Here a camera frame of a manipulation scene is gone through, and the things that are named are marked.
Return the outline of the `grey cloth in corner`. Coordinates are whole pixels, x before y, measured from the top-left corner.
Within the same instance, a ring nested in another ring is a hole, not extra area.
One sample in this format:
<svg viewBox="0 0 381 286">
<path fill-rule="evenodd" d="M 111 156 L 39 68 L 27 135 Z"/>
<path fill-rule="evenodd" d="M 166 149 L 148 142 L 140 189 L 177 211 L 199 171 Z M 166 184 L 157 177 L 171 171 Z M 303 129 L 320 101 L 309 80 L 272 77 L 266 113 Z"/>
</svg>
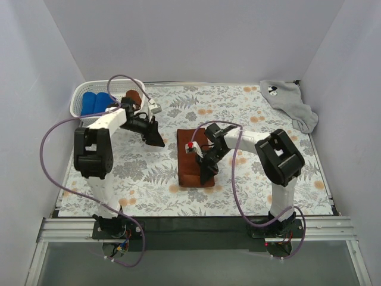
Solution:
<svg viewBox="0 0 381 286">
<path fill-rule="evenodd" d="M 318 115 L 304 104 L 301 90 L 295 82 L 262 80 L 262 96 L 274 109 L 281 110 L 292 119 L 293 128 L 310 134 L 318 124 Z"/>
</svg>

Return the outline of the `floral patterned table mat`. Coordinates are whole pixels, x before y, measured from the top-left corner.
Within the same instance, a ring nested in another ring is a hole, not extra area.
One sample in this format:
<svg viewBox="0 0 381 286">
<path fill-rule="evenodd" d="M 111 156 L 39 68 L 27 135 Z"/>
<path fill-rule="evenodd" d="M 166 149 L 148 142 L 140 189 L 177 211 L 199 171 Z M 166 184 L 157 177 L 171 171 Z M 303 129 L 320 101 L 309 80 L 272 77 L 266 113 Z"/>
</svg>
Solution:
<svg viewBox="0 0 381 286">
<path fill-rule="evenodd" d="M 182 188 L 177 177 L 178 129 L 194 129 L 220 120 L 245 130 L 285 130 L 305 159 L 294 203 L 305 215 L 332 214 L 320 166 L 310 137 L 292 126 L 291 119 L 273 109 L 258 86 L 149 85 L 147 93 L 162 106 L 158 130 L 165 147 L 144 144 L 139 134 L 117 130 L 112 139 L 113 188 L 129 216 L 248 216 L 266 215 L 271 205 L 271 182 L 257 156 L 228 153 L 219 162 L 211 188 Z"/>
</svg>

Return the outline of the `brown towel pile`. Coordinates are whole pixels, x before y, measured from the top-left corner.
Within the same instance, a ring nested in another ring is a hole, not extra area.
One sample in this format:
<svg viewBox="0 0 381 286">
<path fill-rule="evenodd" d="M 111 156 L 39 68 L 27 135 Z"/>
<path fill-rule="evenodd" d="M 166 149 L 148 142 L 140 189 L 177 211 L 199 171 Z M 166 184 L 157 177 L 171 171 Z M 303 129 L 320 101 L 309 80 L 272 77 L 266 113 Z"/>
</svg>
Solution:
<svg viewBox="0 0 381 286">
<path fill-rule="evenodd" d="M 214 178 L 209 179 L 202 185 L 196 154 L 186 153 L 185 146 L 191 140 L 194 131 L 194 129 L 178 129 L 176 133 L 179 185 L 182 188 L 211 188 L 215 185 Z"/>
</svg>

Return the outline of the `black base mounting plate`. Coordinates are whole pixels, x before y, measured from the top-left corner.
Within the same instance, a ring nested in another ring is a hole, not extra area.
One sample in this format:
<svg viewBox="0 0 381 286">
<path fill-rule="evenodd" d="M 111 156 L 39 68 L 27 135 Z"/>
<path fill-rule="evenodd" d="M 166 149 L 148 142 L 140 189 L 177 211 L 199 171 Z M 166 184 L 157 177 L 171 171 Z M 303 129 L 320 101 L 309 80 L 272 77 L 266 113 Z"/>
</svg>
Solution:
<svg viewBox="0 0 381 286">
<path fill-rule="evenodd" d="M 265 252 L 270 242 L 276 250 L 289 254 L 291 244 L 302 237 L 299 219 L 281 235 L 263 233 L 239 216 L 202 217 L 96 217 L 92 239 L 129 240 L 129 251 L 146 250 L 249 250 Z"/>
</svg>

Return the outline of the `blue rolled towel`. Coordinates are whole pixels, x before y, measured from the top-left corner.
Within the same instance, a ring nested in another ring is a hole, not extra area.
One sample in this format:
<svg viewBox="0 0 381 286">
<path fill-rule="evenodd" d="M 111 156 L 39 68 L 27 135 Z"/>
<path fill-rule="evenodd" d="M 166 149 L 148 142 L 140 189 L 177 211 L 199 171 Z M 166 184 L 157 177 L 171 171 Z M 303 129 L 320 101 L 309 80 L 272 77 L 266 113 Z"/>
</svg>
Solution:
<svg viewBox="0 0 381 286">
<path fill-rule="evenodd" d="M 82 95 L 82 110 L 80 115 L 86 116 L 93 114 L 95 109 L 96 94 L 93 92 L 85 92 Z"/>
<path fill-rule="evenodd" d="M 110 96 L 106 92 L 99 92 L 95 95 L 95 102 L 93 105 L 93 114 L 96 113 L 103 113 L 106 108 L 112 104 L 115 103 L 115 98 Z"/>
</svg>

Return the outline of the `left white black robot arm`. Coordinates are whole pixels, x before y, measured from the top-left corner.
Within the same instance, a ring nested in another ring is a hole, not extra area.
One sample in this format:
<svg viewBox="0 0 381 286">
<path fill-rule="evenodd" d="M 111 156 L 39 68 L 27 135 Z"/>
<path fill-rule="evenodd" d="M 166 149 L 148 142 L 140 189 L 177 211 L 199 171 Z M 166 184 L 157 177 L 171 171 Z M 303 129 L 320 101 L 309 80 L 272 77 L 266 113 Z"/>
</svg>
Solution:
<svg viewBox="0 0 381 286">
<path fill-rule="evenodd" d="M 114 194 L 111 137 L 118 128 L 122 128 L 140 134 L 147 145 L 164 147 L 154 116 L 159 112 L 161 107 L 153 100 L 148 101 L 146 111 L 140 111 L 135 101 L 124 97 L 121 103 L 109 105 L 105 114 L 94 123 L 74 132 L 74 168 L 86 179 L 99 204 L 93 218 L 101 231 L 113 238 L 125 236 L 127 225 L 119 214 L 120 203 Z"/>
</svg>

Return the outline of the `left blue rolled towel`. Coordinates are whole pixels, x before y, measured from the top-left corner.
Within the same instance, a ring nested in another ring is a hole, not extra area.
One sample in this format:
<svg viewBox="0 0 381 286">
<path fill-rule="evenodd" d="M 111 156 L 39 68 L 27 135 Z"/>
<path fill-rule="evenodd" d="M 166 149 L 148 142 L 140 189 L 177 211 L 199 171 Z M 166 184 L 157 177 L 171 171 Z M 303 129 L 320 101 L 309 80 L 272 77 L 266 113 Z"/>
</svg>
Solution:
<svg viewBox="0 0 381 286">
<path fill-rule="evenodd" d="M 93 92 L 85 92 L 82 95 L 82 110 L 80 115 L 86 116 L 93 114 L 95 109 L 96 94 Z"/>
</svg>

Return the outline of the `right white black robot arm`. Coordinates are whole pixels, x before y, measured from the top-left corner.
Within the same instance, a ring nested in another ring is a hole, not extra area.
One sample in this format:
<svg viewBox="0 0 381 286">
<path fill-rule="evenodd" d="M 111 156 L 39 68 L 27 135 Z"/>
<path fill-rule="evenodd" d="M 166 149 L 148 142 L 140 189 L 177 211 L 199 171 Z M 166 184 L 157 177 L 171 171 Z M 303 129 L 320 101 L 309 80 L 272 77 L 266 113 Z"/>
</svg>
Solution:
<svg viewBox="0 0 381 286">
<path fill-rule="evenodd" d="M 246 222 L 257 228 L 261 235 L 282 237 L 291 232 L 296 213 L 294 208 L 295 187 L 305 160 L 283 129 L 271 133 L 244 130 L 232 123 L 222 129 L 218 121 L 207 122 L 204 132 L 211 142 L 209 150 L 203 149 L 194 137 L 185 145 L 187 153 L 196 154 L 202 185 L 218 174 L 218 163 L 229 151 L 246 151 L 258 156 L 266 177 L 271 181 L 271 206 L 268 216 L 254 222 Z"/>
</svg>

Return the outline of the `aluminium frame rail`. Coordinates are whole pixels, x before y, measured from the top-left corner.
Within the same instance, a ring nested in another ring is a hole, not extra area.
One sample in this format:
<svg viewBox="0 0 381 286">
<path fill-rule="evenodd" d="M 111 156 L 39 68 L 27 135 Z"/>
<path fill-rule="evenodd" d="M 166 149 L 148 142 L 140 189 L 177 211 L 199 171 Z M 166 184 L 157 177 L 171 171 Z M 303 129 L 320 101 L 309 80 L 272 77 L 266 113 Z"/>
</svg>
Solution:
<svg viewBox="0 0 381 286">
<path fill-rule="evenodd" d="M 238 216 L 223 217 L 137 217 L 144 227 L 146 235 L 166 234 L 212 234 L 222 231 L 237 233 L 246 231 L 245 221 Z M 45 219 L 38 238 L 42 241 L 80 241 L 86 239 L 109 240 L 98 228 L 94 218 L 53 218 Z M 349 217 L 345 216 L 308 216 L 305 222 L 296 225 L 293 241 L 301 239 L 305 229 L 307 241 L 353 241 L 357 239 L 355 229 Z"/>
</svg>

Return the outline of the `right blue rolled towel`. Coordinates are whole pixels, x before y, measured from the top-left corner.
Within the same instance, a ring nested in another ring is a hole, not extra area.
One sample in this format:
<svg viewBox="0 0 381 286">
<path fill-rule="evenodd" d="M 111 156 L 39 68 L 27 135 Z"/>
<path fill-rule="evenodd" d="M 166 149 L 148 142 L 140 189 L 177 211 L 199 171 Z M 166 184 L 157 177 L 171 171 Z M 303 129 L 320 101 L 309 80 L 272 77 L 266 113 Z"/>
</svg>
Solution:
<svg viewBox="0 0 381 286">
<path fill-rule="evenodd" d="M 115 98 L 110 96 L 106 92 L 99 92 L 95 95 L 95 102 L 93 105 L 93 114 L 96 113 L 103 113 L 106 108 L 112 104 L 115 103 Z"/>
</svg>

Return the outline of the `white perforated plastic basket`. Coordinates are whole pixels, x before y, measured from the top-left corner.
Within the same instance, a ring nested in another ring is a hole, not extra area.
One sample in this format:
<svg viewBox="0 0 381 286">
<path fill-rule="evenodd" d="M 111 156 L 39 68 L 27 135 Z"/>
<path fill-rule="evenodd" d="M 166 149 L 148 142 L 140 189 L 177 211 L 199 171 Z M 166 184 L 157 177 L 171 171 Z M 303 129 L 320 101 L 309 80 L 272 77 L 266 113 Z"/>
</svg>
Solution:
<svg viewBox="0 0 381 286">
<path fill-rule="evenodd" d="M 119 105 L 106 110 L 101 114 L 92 113 L 86 116 L 81 115 L 83 95 L 85 93 L 93 92 L 94 94 L 97 94 L 99 92 L 106 92 L 110 99 L 115 98 L 117 104 L 119 104 L 122 96 L 125 95 L 128 90 L 138 91 L 139 96 L 142 99 L 140 109 L 134 111 L 132 116 L 128 116 L 128 112 Z M 132 81 L 130 79 L 118 79 L 112 80 L 111 82 L 106 80 L 85 82 L 78 86 L 74 91 L 70 104 L 70 113 L 74 119 L 79 119 L 84 127 L 90 127 L 91 129 L 118 129 L 121 125 L 125 124 L 129 118 L 134 117 L 141 112 L 147 114 L 146 119 L 150 122 L 153 115 L 148 110 L 148 100 L 145 98 L 144 92 L 145 86 L 140 80 Z"/>
</svg>

